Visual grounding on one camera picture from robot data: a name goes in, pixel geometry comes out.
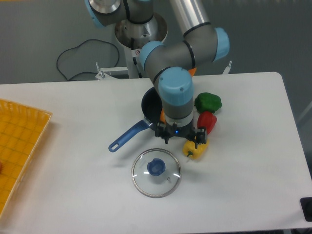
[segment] black frying pan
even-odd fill
[[[108,147],[110,152],[116,152],[137,133],[145,129],[151,128],[152,130],[155,130],[155,126],[160,118],[162,104],[161,99],[154,87],[149,89],[143,96],[141,107],[145,118],[133,125],[127,132],[115,140]]]

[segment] blue joint cap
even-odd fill
[[[228,34],[223,28],[215,28],[216,34],[218,36],[218,47],[216,49],[216,55],[214,61],[225,57],[230,50],[230,40]]]
[[[152,176],[160,176],[166,170],[166,165],[163,160],[154,158],[147,164],[147,170]]]
[[[161,41],[154,40],[154,41],[150,41],[149,43],[145,44],[142,47],[141,53],[140,53],[140,61],[144,70],[145,70],[145,62],[146,62],[147,57],[156,47],[159,47],[161,45],[164,45]]]
[[[165,102],[173,106],[182,106],[193,98],[192,77],[181,67],[168,68],[160,75],[158,90]]]
[[[92,21],[94,23],[94,25],[97,27],[97,28],[104,28],[105,26],[103,24],[101,24],[98,19],[96,18],[95,14],[93,13],[92,9],[91,9],[91,6],[89,4],[89,0],[84,0],[84,3],[86,4],[86,7],[88,9],[88,12],[92,18]]]

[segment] black cable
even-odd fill
[[[76,80],[73,80],[73,79],[74,79],[75,77],[79,76],[79,75],[82,75],[82,74],[97,74],[97,73],[98,73],[98,72],[80,72],[80,73],[78,73],[78,74],[76,74],[76,75],[74,75],[73,77],[71,77],[71,78],[68,79],[68,78],[66,77],[66,75],[64,75],[63,72],[61,72],[60,69],[59,69],[59,58],[60,58],[65,52],[67,52],[67,51],[69,51],[69,50],[78,49],[78,48],[81,47],[83,44],[87,43],[88,41],[92,41],[92,40],[93,40],[93,41],[103,42],[103,43],[105,43],[105,44],[109,44],[109,45],[113,46],[113,47],[117,50],[117,54],[118,54],[117,61],[116,61],[115,65],[114,65],[113,67],[116,67],[117,64],[119,63],[120,53],[119,53],[119,50],[118,50],[117,46],[115,46],[114,44],[112,44],[112,43],[110,43],[110,42],[108,42],[108,41],[103,41],[103,40],[98,40],[98,39],[88,39],[88,40],[85,40],[85,41],[84,41],[83,43],[81,43],[80,45],[63,51],[63,52],[58,56],[58,59],[57,59],[57,70],[58,70],[58,72],[66,79],[66,81],[76,81]]]

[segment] yellow bell pepper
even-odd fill
[[[209,141],[207,140],[206,144],[199,144],[197,149],[195,149],[195,143],[192,141],[187,141],[183,146],[183,153],[186,157],[190,157],[191,159],[198,159],[208,147]]]

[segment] orange tray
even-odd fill
[[[0,217],[52,113],[0,99]]]

